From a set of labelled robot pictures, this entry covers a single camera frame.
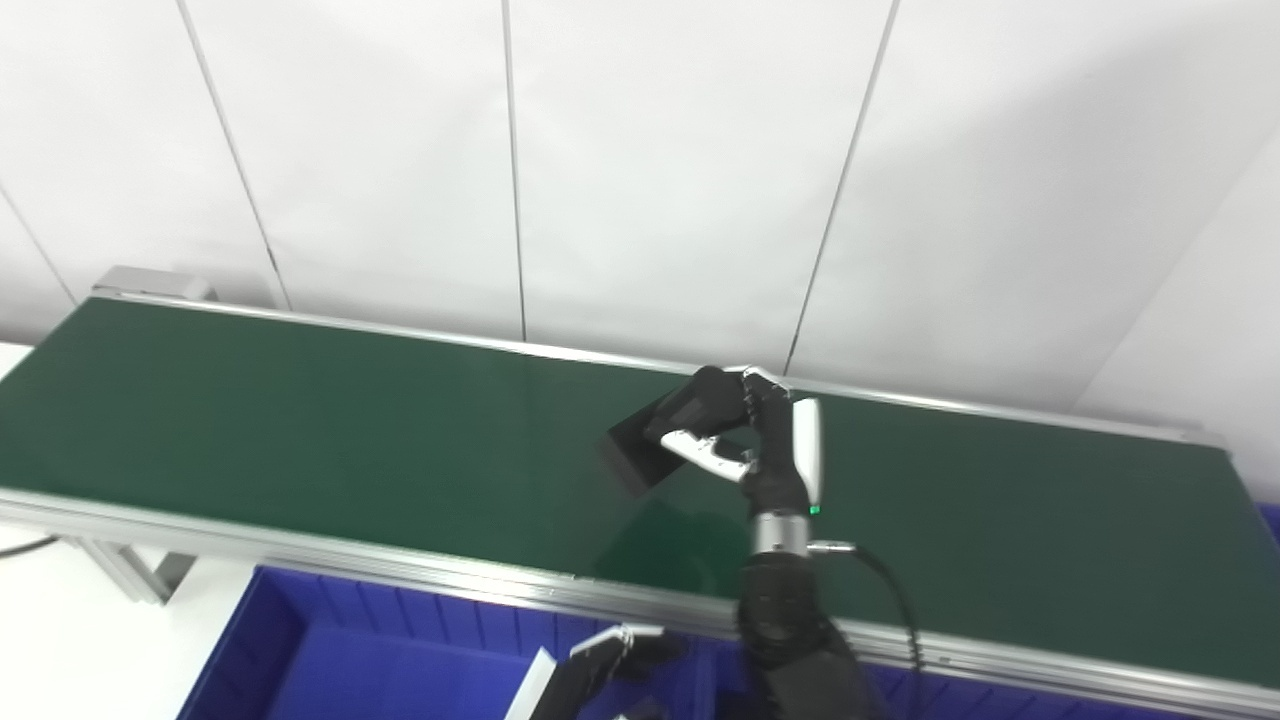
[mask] conveyor leg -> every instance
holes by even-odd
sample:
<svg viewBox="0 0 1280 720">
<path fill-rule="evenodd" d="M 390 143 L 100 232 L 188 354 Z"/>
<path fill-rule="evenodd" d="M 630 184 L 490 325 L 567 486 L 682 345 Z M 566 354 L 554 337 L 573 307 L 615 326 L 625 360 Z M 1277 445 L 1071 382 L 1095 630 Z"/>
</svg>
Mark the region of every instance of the conveyor leg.
<svg viewBox="0 0 1280 720">
<path fill-rule="evenodd" d="M 187 570 L 196 562 L 196 556 L 170 552 L 155 570 L 138 557 L 132 547 L 90 538 L 67 538 L 79 546 L 106 577 L 124 591 L 134 602 L 164 605 L 173 597 L 173 591 L 187 577 Z"/>
</svg>

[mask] blue plastic bin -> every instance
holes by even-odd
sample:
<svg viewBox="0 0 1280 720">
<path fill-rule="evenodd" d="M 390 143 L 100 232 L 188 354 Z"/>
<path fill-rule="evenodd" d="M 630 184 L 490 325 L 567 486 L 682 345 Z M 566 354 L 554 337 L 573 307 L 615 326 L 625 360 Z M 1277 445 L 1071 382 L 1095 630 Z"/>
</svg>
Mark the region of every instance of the blue plastic bin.
<svg viewBox="0 0 1280 720">
<path fill-rule="evenodd" d="M 196 680 L 182 720 L 500 720 L 540 647 L 563 660 L 611 621 L 260 568 Z M 895 717 L 910 673 L 870 666 Z M 736 643 L 689 638 L 643 684 L 614 682 L 582 714 L 645 697 L 672 720 L 731 720 L 746 676 Z M 1180 716 L 927 676 L 927 720 L 1175 720 Z"/>
<path fill-rule="evenodd" d="M 1262 514 L 1262 520 L 1271 528 L 1271 537 L 1276 538 L 1276 542 L 1280 543 L 1280 505 L 1258 503 L 1258 512 Z"/>
</svg>

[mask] green belt surface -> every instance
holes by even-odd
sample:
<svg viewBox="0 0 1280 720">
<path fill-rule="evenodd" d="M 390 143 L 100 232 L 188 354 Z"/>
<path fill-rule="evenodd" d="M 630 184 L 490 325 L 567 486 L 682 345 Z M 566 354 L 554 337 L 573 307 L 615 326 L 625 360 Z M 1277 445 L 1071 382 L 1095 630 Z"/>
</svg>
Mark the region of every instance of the green belt surface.
<svg viewBox="0 0 1280 720">
<path fill-rule="evenodd" d="M 0 486 L 736 598 L 746 502 L 594 442 L 663 372 L 91 299 L 0 383 Z M 823 402 L 814 536 L 927 630 L 1280 688 L 1280 553 L 1222 450 Z M 900 624 L 819 559 L 836 616 Z"/>
</svg>

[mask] robotic hand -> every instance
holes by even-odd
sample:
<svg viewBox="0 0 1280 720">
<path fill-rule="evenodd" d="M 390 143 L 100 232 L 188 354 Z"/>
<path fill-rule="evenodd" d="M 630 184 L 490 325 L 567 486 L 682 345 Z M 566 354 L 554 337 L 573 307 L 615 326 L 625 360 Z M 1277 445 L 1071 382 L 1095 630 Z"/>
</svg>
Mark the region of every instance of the robotic hand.
<svg viewBox="0 0 1280 720">
<path fill-rule="evenodd" d="M 722 439 L 755 430 L 758 454 Z M 758 368 L 705 366 L 692 379 L 609 429 L 600 448 L 636 495 L 685 461 L 741 484 L 753 523 L 737 628 L 748 666 L 778 720 L 886 717 L 844 635 L 818 603 L 809 518 L 819 511 L 822 430 L 817 400 Z"/>
</svg>

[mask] white floor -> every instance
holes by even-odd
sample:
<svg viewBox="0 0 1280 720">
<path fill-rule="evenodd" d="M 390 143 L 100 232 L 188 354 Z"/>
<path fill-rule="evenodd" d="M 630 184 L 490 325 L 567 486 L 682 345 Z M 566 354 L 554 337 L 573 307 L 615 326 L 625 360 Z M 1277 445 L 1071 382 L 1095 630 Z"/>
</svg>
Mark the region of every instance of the white floor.
<svg viewBox="0 0 1280 720">
<path fill-rule="evenodd" d="M 26 350 L 0 343 L 0 377 Z M 0 525 L 0 548 L 40 537 Z M 0 560 L 0 717 L 173 720 L 251 571 L 202 557 L 157 607 L 67 543 Z"/>
</svg>

